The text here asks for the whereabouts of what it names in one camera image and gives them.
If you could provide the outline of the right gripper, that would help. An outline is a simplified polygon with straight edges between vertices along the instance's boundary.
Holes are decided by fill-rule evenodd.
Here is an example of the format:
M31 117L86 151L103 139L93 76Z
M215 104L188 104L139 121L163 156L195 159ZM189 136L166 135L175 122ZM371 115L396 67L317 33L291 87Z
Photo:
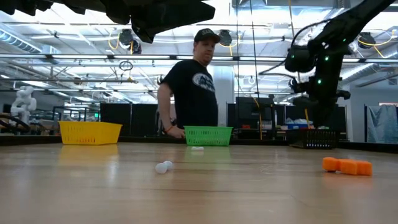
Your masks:
M348 100L351 98L351 93L346 90L337 90L336 93L327 96L300 96L294 98L292 103L295 106L314 109L313 125L315 128L320 128L321 126L330 127L331 117L334 112L332 107L334 107L338 98Z

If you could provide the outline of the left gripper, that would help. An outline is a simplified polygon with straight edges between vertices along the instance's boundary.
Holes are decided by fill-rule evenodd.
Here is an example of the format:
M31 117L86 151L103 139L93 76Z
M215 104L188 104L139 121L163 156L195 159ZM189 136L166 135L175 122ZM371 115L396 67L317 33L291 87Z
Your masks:
M153 0L131 6L131 12L123 0L0 0L0 11L9 15L21 11L35 16L36 10L44 12L55 3L82 15L86 10L104 12L117 24L131 21L134 33L149 44L161 32L211 20L215 15L215 8L202 0Z

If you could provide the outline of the black partition screen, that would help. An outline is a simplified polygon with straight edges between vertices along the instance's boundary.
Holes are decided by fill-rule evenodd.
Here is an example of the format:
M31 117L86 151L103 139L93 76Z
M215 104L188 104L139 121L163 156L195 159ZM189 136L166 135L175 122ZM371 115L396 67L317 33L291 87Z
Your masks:
M286 124L296 123L313 125L313 113L310 110L305 111L304 108L298 106L276 105L277 125L286 126ZM331 126L328 129L334 129L341 133L346 132L346 109L337 106L331 117Z
M157 105L101 103L100 120L121 124L120 136L152 137L156 135Z

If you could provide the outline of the black plastic basket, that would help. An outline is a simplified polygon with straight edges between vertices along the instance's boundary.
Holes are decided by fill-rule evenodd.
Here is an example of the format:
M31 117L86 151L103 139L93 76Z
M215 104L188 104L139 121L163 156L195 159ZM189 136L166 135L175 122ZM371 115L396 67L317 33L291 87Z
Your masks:
M291 129L286 131L286 140L292 147L302 149L334 149L340 132L330 129Z

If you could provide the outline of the black cabinet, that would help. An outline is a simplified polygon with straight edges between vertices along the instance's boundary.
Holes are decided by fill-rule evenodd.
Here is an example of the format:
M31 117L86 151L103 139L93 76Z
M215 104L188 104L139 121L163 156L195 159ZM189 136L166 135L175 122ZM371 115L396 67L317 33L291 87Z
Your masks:
M271 129L275 124L274 102L270 98L236 97L227 105L227 126L238 129Z

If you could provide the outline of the person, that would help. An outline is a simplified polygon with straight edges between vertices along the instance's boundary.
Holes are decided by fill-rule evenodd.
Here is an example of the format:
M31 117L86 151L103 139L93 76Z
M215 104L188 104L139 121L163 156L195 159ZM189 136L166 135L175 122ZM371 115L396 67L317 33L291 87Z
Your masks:
M219 42L211 29L199 30L193 40L193 58L177 62L161 81L157 98L166 134L171 126L218 125L215 86L207 66Z

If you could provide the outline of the white building column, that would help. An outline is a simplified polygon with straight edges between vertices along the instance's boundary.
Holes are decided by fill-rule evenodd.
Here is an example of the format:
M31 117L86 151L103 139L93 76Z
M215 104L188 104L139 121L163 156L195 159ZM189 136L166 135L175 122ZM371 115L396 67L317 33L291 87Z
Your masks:
M214 66L213 79L218 103L218 126L227 126L228 104L234 102L233 67Z

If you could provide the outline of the green plastic basket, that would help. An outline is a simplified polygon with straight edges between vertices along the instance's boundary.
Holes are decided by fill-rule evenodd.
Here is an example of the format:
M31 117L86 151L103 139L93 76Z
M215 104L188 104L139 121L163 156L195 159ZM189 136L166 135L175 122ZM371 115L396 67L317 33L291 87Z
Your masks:
M185 139L189 146L228 146L232 127L185 126Z

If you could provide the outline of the person's hand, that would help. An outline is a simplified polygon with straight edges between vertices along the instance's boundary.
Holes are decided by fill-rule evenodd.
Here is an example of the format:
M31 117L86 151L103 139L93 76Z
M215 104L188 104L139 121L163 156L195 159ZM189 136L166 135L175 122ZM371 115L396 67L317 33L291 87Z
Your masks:
M174 138L183 139L185 138L185 130L180 129L178 126L171 126L167 130L167 134Z

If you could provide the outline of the yellow plastic basket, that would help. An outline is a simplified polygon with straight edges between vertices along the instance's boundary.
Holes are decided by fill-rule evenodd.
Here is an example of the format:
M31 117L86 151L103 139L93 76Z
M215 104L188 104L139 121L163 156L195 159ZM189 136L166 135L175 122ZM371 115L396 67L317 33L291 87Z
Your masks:
M122 125L94 121L59 121L62 142L67 145L116 144Z

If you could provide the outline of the silver ceiling duct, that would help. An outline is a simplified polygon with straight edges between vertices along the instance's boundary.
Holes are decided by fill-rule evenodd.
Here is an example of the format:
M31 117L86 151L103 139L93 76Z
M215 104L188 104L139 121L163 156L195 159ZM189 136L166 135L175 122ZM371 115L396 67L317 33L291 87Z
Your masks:
M338 87L364 90L398 90L398 64L367 63L345 70Z
M19 37L5 31L4 29L0 28L0 41L5 42L9 45L13 45L18 49L23 51L29 52L30 54L41 54L42 50L22 39Z

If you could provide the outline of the black table frame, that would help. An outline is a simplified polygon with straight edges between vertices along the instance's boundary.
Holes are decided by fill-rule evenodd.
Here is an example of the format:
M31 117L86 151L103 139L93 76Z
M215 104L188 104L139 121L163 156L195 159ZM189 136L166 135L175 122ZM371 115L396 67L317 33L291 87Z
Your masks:
M146 143L185 143L186 139L173 137L133 137L119 136L118 142L146 142ZM49 144L62 142L59 136L38 135L5 135L0 134L0 146L25 145L25 144ZM260 139L230 139L229 145L265 145L265 146L288 146L287 140L260 140ZM336 148L353 149L372 152L388 152L398 154L398 144L368 143L338 141Z

